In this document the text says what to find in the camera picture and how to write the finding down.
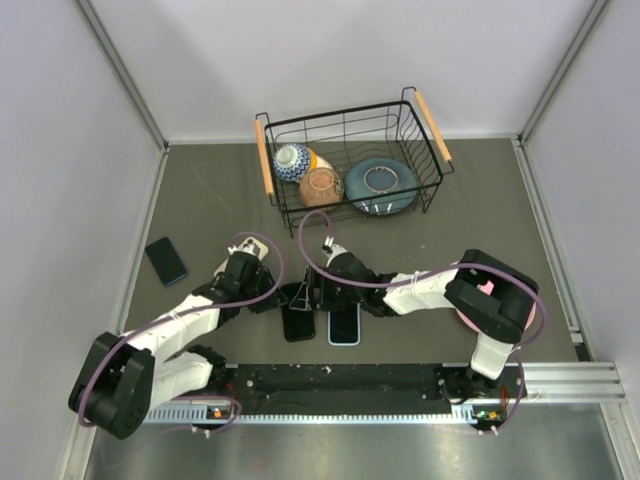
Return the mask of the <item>black phone case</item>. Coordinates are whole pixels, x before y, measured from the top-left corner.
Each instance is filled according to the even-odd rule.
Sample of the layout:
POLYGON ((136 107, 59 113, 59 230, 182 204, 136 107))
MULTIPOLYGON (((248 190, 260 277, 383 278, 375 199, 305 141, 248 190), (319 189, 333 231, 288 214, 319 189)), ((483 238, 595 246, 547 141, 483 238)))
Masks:
POLYGON ((290 309, 289 308, 289 296, 291 295, 291 290, 290 287, 292 284, 297 284, 297 283, 289 283, 289 284, 285 284, 281 287, 281 291, 283 293, 283 295, 285 296, 286 300, 285 303, 282 305, 281 307, 281 316, 282 316, 282 311, 284 309, 290 309))

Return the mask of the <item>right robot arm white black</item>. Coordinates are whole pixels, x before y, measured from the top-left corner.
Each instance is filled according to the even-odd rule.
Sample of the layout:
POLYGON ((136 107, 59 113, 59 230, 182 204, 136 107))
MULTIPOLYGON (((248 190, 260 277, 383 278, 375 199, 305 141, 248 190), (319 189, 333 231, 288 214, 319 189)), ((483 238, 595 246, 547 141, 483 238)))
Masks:
POLYGON ((411 274, 376 273, 339 245, 323 251, 326 265, 309 262, 303 284, 314 309, 359 307, 379 318, 454 310, 477 333, 466 380, 481 396, 502 385, 507 360, 529 323, 537 312, 546 312, 531 278, 478 249, 447 267, 411 274))

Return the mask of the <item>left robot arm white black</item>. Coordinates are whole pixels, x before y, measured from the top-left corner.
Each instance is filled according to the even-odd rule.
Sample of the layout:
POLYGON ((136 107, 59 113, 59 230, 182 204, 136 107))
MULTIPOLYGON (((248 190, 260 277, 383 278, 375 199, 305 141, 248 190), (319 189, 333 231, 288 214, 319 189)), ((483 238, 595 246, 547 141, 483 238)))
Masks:
POLYGON ((262 313, 281 302, 278 281, 264 264, 268 247, 249 237, 228 253, 213 279, 177 307, 136 330, 94 340, 68 399, 81 425, 125 439, 163 403, 192 391, 212 397, 224 390, 223 358, 192 341, 242 309, 262 313))

